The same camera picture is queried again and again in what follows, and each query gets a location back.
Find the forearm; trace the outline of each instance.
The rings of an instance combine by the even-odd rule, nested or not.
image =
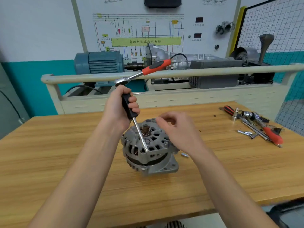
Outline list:
[[[101,121],[29,227],[86,227],[121,134]]]
[[[223,167],[216,155],[203,148],[193,157],[208,194],[227,228],[278,228]]]

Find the white wall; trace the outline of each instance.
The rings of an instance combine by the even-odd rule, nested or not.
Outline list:
[[[261,2],[264,2],[264,1],[268,1],[268,0],[242,0],[241,1],[241,7],[242,6],[250,7],[250,6],[259,4]]]
[[[0,0],[0,61],[74,59],[83,52],[71,0]]]

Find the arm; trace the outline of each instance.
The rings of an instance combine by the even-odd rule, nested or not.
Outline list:
[[[130,121],[121,95],[131,89],[119,86],[110,95],[100,123],[86,141],[73,165],[34,216],[29,228],[86,227],[108,175],[118,142]],[[139,113],[136,97],[129,107]]]
[[[177,148],[191,156],[227,228],[278,228],[206,147],[189,116],[168,112],[157,117],[156,122]]]

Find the circuit diagram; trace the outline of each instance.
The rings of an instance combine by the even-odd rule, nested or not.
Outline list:
[[[145,61],[147,43],[183,52],[184,15],[94,13],[100,51],[120,51],[124,62]]]

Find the wiring diagram board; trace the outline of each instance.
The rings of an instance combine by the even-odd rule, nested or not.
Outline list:
[[[145,61],[147,43],[225,57],[230,33],[218,35],[215,29],[233,21],[237,0],[182,0],[173,9],[149,9],[144,0],[76,2],[88,51],[119,51],[127,63]]]

